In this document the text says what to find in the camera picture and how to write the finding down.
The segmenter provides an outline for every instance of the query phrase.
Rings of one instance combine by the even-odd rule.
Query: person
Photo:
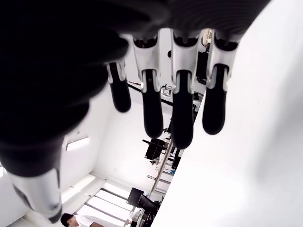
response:
[[[72,215],[68,213],[64,213],[61,216],[61,223],[65,227],[120,227],[93,216]]]

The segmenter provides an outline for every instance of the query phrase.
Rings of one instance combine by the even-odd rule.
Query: dark hair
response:
[[[68,213],[64,213],[63,215],[62,215],[62,217],[61,217],[61,223],[62,223],[62,225],[64,225],[65,227],[68,227],[68,223],[67,223],[67,221],[69,220],[69,219],[71,219],[72,217],[74,217],[72,214],[68,214]]]

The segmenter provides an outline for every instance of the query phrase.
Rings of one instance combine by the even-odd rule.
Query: ceiling light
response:
[[[67,151],[75,150],[75,149],[81,148],[81,147],[83,147],[85,145],[88,145],[88,144],[89,144],[89,137],[86,137],[86,138],[68,143],[66,145],[66,150]]]

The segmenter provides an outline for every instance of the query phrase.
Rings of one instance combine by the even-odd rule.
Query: robotic hand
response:
[[[158,30],[172,28],[172,138],[178,148],[186,148],[193,136],[198,34],[213,29],[203,127],[217,134],[224,125],[226,81],[238,44],[268,2],[2,1],[0,161],[16,193],[52,223],[59,220],[64,135],[82,121],[89,99],[107,79],[117,110],[126,112],[131,105],[123,60],[128,42],[118,34],[134,37],[144,125],[156,138],[163,130]]]

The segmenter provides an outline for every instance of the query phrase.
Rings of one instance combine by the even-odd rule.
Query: black monitor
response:
[[[131,193],[129,194],[126,203],[136,207],[138,205],[140,197],[143,193],[144,193],[144,191],[141,191],[136,188],[132,188]]]

